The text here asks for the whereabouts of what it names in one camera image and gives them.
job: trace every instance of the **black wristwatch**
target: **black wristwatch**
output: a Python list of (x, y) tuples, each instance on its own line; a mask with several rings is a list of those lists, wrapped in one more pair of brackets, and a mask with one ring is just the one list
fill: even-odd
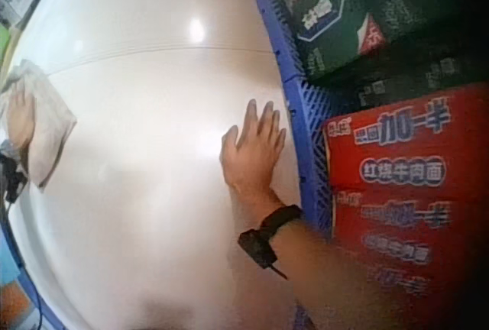
[(270, 246), (270, 239), (283, 225), (300, 218), (302, 210), (297, 205), (283, 206), (266, 217), (258, 230), (250, 229), (239, 235), (238, 244), (263, 269), (271, 267), (282, 277), (281, 272), (273, 267), (277, 255)]

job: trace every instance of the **hand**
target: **hand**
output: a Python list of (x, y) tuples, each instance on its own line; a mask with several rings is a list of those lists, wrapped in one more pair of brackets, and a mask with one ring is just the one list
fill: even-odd
[(8, 139), (22, 152), (34, 135), (34, 97), (25, 95), (24, 82), (14, 85), (7, 110)]
[(257, 223), (283, 204), (270, 188), (272, 173), (285, 143), (286, 129), (279, 131), (280, 112), (268, 102), (258, 121), (257, 104), (248, 103), (239, 142), (238, 127), (222, 137), (224, 180), (237, 193)]

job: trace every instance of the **red box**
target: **red box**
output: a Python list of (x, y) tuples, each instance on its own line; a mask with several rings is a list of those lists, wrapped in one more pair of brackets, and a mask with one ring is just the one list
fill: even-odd
[(328, 120), (333, 186), (489, 197), (489, 88), (464, 88)]

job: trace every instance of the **wrist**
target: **wrist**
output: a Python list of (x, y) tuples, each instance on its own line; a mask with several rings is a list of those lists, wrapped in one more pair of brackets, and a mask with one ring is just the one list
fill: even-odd
[(272, 189), (255, 194), (253, 199), (250, 199), (245, 204), (252, 215), (256, 227), (259, 227), (266, 217), (285, 205)]

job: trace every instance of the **person's hand holding cloth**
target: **person's hand holding cloth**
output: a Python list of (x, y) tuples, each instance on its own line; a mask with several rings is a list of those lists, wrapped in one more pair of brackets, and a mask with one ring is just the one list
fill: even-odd
[(8, 139), (23, 157), (35, 129), (35, 98), (25, 92), (23, 79), (12, 87), (7, 110), (7, 129)]

